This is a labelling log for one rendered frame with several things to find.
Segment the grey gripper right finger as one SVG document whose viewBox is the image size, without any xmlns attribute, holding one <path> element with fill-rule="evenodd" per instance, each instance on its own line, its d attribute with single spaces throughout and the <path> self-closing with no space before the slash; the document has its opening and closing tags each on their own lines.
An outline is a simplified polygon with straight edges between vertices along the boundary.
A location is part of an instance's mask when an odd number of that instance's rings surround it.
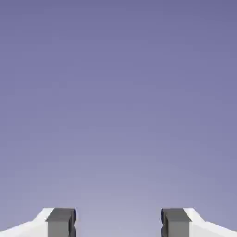
<svg viewBox="0 0 237 237">
<path fill-rule="evenodd" d="M 161 237 L 237 237 L 237 231 L 205 221 L 194 208 L 163 208 Z"/>
</svg>

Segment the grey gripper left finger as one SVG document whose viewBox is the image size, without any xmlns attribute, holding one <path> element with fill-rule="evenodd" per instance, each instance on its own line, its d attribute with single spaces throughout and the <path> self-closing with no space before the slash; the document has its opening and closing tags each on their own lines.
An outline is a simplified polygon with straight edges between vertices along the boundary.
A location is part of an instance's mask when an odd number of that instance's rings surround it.
<svg viewBox="0 0 237 237">
<path fill-rule="evenodd" d="M 74 208 L 43 208 L 32 220 L 0 231 L 0 237 L 76 237 Z"/>
</svg>

